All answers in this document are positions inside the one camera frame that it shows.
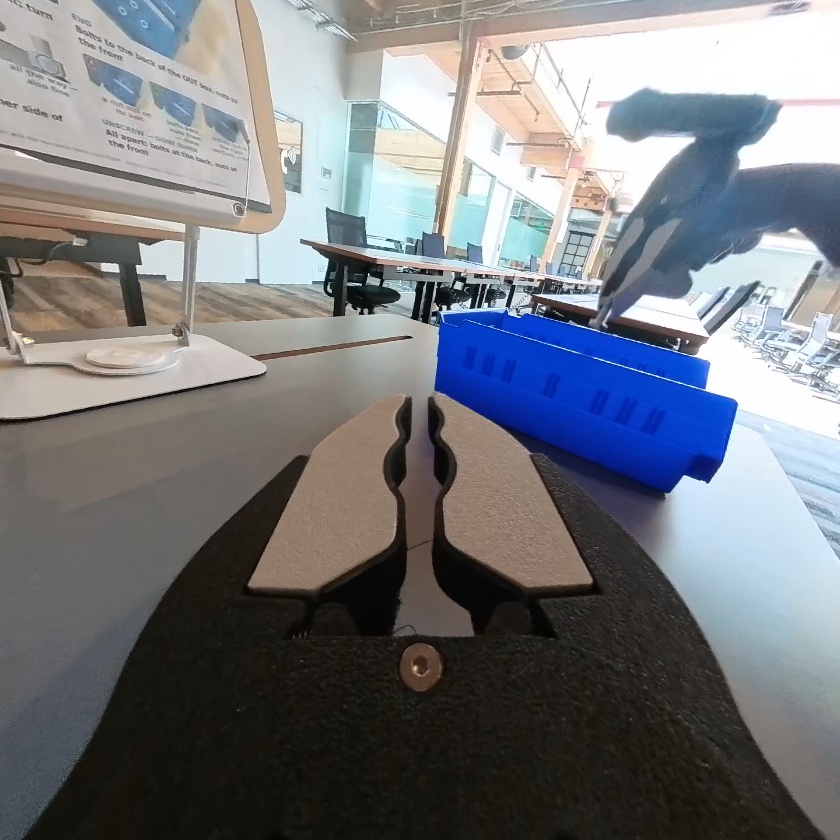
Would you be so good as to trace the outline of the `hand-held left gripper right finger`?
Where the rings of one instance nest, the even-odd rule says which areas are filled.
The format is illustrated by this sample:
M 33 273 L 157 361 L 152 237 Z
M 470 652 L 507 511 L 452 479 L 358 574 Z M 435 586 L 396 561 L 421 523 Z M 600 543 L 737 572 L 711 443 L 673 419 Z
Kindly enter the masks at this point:
M 435 392 L 436 536 L 445 552 L 528 599 L 589 594 L 594 580 L 527 449 Z

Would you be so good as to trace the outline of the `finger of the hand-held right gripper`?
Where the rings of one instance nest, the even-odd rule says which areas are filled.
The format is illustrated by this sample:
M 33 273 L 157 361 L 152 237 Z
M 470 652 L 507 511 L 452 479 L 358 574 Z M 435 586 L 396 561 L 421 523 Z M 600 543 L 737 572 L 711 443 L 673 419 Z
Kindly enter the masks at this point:
M 614 298 L 610 317 L 620 317 L 643 297 L 674 300 L 685 295 L 685 271 L 672 269 L 666 272 L 655 268 L 660 253 L 665 250 L 680 225 L 674 217 L 657 227 L 645 225 L 649 233 L 637 262 L 630 269 L 626 280 Z
M 630 269 L 635 265 L 649 233 L 645 232 L 645 219 L 640 213 L 631 213 L 622 227 L 612 253 L 606 260 L 602 285 L 598 297 L 598 310 L 609 310 L 621 290 Z

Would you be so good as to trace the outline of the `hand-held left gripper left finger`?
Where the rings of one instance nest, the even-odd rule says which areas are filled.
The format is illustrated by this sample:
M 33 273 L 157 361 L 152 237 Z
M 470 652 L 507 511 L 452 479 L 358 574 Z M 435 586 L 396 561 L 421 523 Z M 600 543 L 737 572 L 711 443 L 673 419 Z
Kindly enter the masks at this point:
M 392 599 L 406 575 L 413 400 L 382 398 L 312 450 L 248 581 L 258 595 Z

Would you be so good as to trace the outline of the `blue plastic bin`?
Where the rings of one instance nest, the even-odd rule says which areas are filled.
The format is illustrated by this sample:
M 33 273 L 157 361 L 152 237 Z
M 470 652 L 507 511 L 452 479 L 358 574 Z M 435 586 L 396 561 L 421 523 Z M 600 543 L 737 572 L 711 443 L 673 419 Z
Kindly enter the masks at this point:
M 710 371 L 707 361 L 609 332 L 597 332 L 580 325 L 532 314 L 517 316 L 510 314 L 506 309 L 445 312 L 437 317 L 437 326 L 442 337 L 463 337 L 464 328 L 468 323 L 590 355 L 602 361 L 620 364 L 702 390 L 707 388 Z
M 664 493 L 725 459 L 729 397 L 473 323 L 463 334 L 438 330 L 435 388 L 500 426 Z

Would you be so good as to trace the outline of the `person's right forearm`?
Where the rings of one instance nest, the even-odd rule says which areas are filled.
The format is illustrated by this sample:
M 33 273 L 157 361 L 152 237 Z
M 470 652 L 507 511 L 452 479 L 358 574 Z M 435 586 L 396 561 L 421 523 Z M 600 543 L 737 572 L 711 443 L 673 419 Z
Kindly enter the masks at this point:
M 839 164 L 778 164 L 741 170 L 730 186 L 738 230 L 798 230 L 839 266 Z

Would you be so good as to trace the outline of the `short wooden desk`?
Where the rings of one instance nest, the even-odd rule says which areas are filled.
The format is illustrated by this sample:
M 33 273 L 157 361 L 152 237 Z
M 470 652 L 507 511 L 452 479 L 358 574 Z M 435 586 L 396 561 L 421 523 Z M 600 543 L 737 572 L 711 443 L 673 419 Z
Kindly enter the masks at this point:
M 597 310 L 597 295 L 533 295 L 531 302 L 560 320 L 588 325 Z M 696 355 L 710 334 L 694 310 L 680 299 L 643 296 L 605 330 L 630 340 L 651 343 L 683 354 Z

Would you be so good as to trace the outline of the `dark blue office chair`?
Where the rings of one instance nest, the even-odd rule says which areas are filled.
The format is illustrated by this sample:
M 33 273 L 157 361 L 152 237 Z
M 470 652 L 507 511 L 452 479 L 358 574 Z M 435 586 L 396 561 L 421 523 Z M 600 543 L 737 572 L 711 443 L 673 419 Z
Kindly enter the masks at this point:
M 485 265 L 483 248 L 480 245 L 467 244 L 467 261 L 477 265 Z M 496 303 L 505 297 L 501 290 L 501 281 L 493 276 L 479 275 L 472 282 L 465 283 L 464 291 L 467 293 L 469 308 L 493 308 Z
M 423 233 L 422 256 L 444 258 L 444 237 L 441 234 Z M 467 286 L 466 276 L 462 272 L 455 272 L 451 280 L 438 282 L 434 291 L 434 305 L 437 310 L 450 311 L 455 306 L 466 305 L 472 297 L 472 292 Z

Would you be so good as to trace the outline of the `row of pale office chairs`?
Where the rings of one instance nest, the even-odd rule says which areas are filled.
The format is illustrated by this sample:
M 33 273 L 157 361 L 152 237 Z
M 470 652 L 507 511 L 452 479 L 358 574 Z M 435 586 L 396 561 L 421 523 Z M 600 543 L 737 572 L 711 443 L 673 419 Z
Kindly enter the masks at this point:
M 839 340 L 833 316 L 818 312 L 809 325 L 795 324 L 782 307 L 752 304 L 734 325 L 736 338 L 772 370 L 839 403 Z

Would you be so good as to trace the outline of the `wooden support column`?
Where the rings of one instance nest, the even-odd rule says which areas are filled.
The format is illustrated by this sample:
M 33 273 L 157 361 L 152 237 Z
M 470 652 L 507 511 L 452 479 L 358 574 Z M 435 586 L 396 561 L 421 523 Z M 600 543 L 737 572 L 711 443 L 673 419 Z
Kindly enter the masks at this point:
M 468 130 L 475 110 L 482 69 L 487 61 L 487 44 L 477 22 L 469 21 L 465 25 L 460 47 L 454 104 L 434 217 L 434 231 L 445 240 L 450 237 Z

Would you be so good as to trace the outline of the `white document stand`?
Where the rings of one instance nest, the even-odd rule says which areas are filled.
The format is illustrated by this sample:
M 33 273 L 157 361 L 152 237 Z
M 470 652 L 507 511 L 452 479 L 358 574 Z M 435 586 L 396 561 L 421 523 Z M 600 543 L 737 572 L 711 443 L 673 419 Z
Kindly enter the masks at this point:
M 164 241 L 140 246 L 138 276 L 146 318 L 116 338 L 38 343 L 14 326 L 2 302 L 1 417 L 24 422 L 79 413 L 93 408 L 186 392 L 209 385 L 254 379 L 266 372 L 259 361 L 194 329 L 198 241 L 203 228 L 250 235 L 274 230 L 286 209 L 276 121 L 270 96 L 266 54 L 256 11 L 248 3 L 246 43 L 258 52 L 248 63 L 258 104 L 259 149 L 269 184 L 271 212 L 246 212 L 236 227 L 219 227 L 195 217 L 147 217 L 122 206 L 65 204 L 37 192 L 11 196 L 85 210 L 102 211 L 179 226 L 182 243 Z

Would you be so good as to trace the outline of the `long wooden office desk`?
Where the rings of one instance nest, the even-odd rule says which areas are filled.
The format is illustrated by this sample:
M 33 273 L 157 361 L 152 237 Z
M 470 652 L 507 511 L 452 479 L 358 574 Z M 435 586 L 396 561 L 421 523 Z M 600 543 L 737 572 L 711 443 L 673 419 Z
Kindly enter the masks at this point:
M 472 282 L 479 275 L 498 278 L 501 281 L 500 286 L 508 288 L 506 293 L 508 308 L 516 289 L 539 287 L 546 280 L 546 276 L 504 266 L 481 266 L 464 260 L 408 255 L 373 247 L 337 245 L 317 239 L 302 238 L 300 243 L 311 247 L 327 261 L 335 259 L 340 263 L 350 263 L 352 260 L 357 260 L 364 265 L 381 267 L 384 280 L 393 281 L 397 275 L 407 273 L 407 279 L 416 285 L 412 318 L 423 323 L 428 323 L 431 318 L 436 284 L 451 280 L 455 272 L 462 272 L 467 282 Z M 332 315 L 342 317 L 345 315 L 347 305 L 341 278 L 335 281 L 333 290 Z

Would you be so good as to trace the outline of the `dark-legged wooden desk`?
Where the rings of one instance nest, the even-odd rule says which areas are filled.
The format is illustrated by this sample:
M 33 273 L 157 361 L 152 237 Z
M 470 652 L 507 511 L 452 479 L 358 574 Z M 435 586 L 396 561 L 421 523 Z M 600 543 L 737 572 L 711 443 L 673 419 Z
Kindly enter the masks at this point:
M 20 271 L 12 270 L 11 261 L 115 264 L 127 323 L 133 328 L 144 327 L 138 276 L 140 246 L 183 240 L 179 226 L 165 227 L 162 222 L 149 224 L 137 217 L 2 196 L 2 302 L 11 300 L 14 279 L 21 277 Z

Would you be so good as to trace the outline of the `printed instruction sheet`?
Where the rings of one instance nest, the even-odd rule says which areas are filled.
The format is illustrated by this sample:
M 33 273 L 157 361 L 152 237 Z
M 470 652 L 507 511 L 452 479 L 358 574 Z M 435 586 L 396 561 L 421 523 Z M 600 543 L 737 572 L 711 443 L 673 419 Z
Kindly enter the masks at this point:
M 271 212 L 247 2 L 1 6 L 6 192 L 222 228 Z

